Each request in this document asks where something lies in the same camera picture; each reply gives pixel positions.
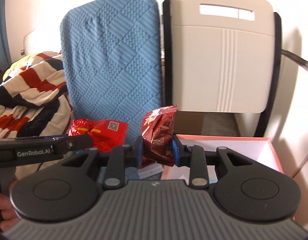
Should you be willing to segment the person's left hand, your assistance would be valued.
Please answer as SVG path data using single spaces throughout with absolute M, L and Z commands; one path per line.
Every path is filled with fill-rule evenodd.
M 3 232 L 9 230 L 12 226 L 19 222 L 19 217 L 16 215 L 12 207 L 10 198 L 0 193 L 0 212 L 3 220 L 0 222 L 0 229 Z

